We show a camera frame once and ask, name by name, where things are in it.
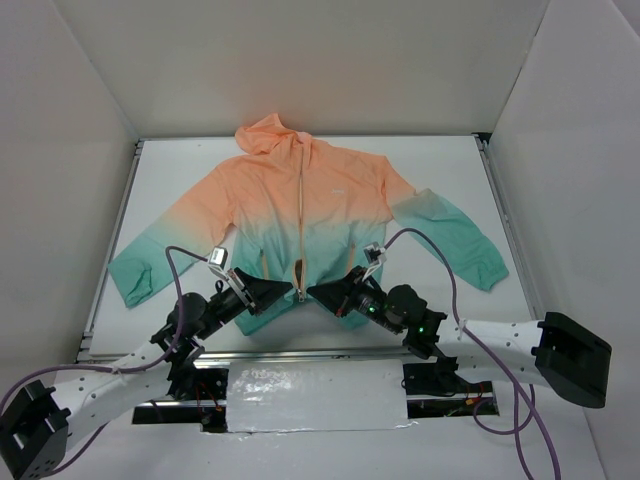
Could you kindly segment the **orange and teal gradient jacket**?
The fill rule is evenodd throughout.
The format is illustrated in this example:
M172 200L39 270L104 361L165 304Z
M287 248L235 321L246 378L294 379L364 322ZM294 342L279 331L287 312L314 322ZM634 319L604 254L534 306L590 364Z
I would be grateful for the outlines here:
M471 286L488 291L508 269L496 246L445 198L410 185L382 155L341 148L285 127L277 115L238 129L240 155L216 166L110 262L127 307L168 286L198 257L236 238L232 263L292 290L236 325L251 335L301 305L312 286L346 276L396 222Z

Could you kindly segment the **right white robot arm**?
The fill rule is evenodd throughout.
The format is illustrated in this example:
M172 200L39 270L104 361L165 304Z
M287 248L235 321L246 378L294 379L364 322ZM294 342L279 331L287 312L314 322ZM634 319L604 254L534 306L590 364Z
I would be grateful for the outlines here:
M383 291L362 267L307 292L336 317L358 313L402 335L413 355L437 358L435 379L446 391L457 391L467 382L516 379L548 387L582 407L606 404L612 348L563 313L515 323L456 320L430 309L407 284Z

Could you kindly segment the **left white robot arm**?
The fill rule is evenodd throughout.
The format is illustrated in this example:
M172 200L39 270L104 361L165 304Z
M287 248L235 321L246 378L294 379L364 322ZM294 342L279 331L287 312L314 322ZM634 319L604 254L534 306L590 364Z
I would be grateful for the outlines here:
M189 396L203 340L244 312L261 314L292 288L238 268L228 280L228 288L209 299L180 295L165 325L114 365L94 365L50 387L39 380L21 387L1 415L1 457L12 477L52 475L68 450L126 411L165 396Z

